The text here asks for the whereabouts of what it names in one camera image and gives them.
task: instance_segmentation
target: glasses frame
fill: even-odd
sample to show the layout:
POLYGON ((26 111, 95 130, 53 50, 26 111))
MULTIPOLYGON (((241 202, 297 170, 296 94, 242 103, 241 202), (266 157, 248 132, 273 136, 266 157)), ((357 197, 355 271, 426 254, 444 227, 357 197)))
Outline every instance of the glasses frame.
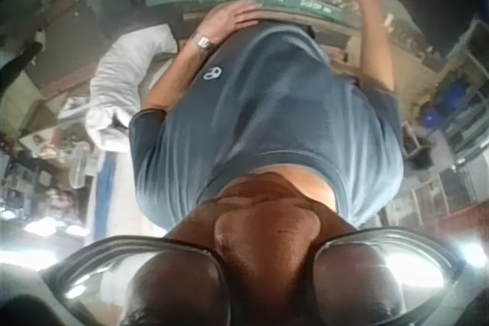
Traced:
MULTIPOLYGON (((437 292, 432 298, 413 310, 408 311, 404 315, 389 321, 378 323, 376 324, 377 326, 406 326, 426 320, 440 306, 445 296, 449 293, 449 290, 456 285, 465 268, 466 262, 458 256, 456 251, 443 247, 434 240, 407 229, 366 229, 328 239, 309 251, 306 265, 303 268, 304 284, 302 286, 305 287, 303 290, 305 296, 303 297, 304 305, 302 309, 305 312, 304 316, 301 318, 304 320, 305 324, 328 326, 321 318, 314 288, 313 267, 317 256, 330 247, 352 243, 366 244, 369 239, 372 240, 375 237, 390 237, 391 239, 404 240, 411 244, 415 244, 417 248, 421 247, 424 251, 432 254, 441 266, 445 266, 445 271, 448 269, 452 271, 450 277, 445 280, 445 287, 437 292)), ((73 284, 81 276, 92 273, 102 265, 121 256, 147 252, 161 252, 162 250, 185 250, 208 257, 218 269, 223 290, 227 293, 229 299, 228 323, 226 326, 245 324, 245 314, 239 302, 238 295, 232 291, 233 281, 228 274, 224 260, 213 250, 180 240, 142 236, 118 236, 106 238, 84 247, 67 257, 63 262, 42 271, 41 276, 57 300, 66 307, 66 299, 63 297, 63 294, 67 290, 67 287, 70 284, 73 284)), ((83 317, 83 315, 76 316, 80 318, 81 322, 86 323, 87 326, 100 325, 100 323, 89 317, 83 317)))

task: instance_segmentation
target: skin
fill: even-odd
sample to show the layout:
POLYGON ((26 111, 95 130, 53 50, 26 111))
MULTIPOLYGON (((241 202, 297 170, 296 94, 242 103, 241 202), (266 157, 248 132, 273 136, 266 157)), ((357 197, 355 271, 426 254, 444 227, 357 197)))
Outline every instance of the skin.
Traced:
MULTIPOLYGON (((391 92, 393 68, 380 3, 357 1, 364 26, 362 85, 391 92)), ((231 2, 213 9, 197 31, 219 45, 261 17, 259 5, 231 2)), ((171 111, 206 57, 192 41, 187 42, 150 91, 143 109, 171 111)), ((352 231, 336 214, 335 194, 327 182, 307 169, 279 166, 230 182, 217 198, 198 205, 167 237, 216 251, 255 324, 287 324, 309 249, 352 231)), ((168 266, 164 261, 160 257, 150 261, 133 279, 126 315, 147 307, 159 309, 158 302, 168 299, 160 286, 164 280, 158 282, 168 266)))

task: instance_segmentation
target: man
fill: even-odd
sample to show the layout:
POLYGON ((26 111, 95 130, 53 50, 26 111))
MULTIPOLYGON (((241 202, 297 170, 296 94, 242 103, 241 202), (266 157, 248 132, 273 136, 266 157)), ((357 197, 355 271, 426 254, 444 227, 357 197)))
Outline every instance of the man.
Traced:
MULTIPOLYGON (((361 89, 300 29, 259 24, 259 6, 242 0, 204 18, 130 126, 141 210, 167 238, 215 251, 257 324, 288 317, 310 249, 355 231, 403 177, 384 17, 378 0, 356 1, 361 89)), ((181 260, 144 266, 122 324, 156 322, 158 302, 179 297, 164 294, 169 267, 191 284, 211 271, 181 260)))

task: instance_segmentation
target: finger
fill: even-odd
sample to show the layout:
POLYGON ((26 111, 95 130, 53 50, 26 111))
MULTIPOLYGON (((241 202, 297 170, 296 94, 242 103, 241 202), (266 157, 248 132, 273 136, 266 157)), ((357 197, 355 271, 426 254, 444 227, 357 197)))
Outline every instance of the finger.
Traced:
POLYGON ((235 29, 236 30, 242 30, 243 28, 247 28, 247 27, 251 27, 251 26, 255 26, 258 24, 258 21, 246 21, 246 22, 241 22, 239 24, 236 24, 236 27, 235 29))
POLYGON ((251 11, 256 11, 257 9, 260 9, 261 8, 261 4, 260 3, 251 3, 251 4, 248 4, 248 5, 242 5, 240 8, 236 9, 235 10, 235 15, 240 15, 240 14, 243 14, 243 13, 248 13, 248 12, 251 12, 251 11))
POLYGON ((257 20, 263 17, 264 16, 262 11, 249 11, 248 13, 243 13, 235 16, 235 23, 239 24, 246 21, 257 20))
POLYGON ((240 8, 246 8, 256 4, 257 3, 253 2, 252 0, 237 0, 229 5, 226 5, 225 10, 229 12, 236 12, 240 8))

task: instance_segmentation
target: short sleeve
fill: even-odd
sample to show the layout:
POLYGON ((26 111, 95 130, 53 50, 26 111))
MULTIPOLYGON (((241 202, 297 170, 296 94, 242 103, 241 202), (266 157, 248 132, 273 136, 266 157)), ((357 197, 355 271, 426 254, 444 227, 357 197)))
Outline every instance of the short sleeve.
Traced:
POLYGON ((138 112, 129 124, 132 166, 137 178, 147 155, 154 149, 163 127, 165 111, 148 109, 138 112))
POLYGON ((403 129, 400 121, 400 108, 397 97, 392 92, 380 89, 362 89, 382 124, 390 127, 399 146, 403 146, 403 129))

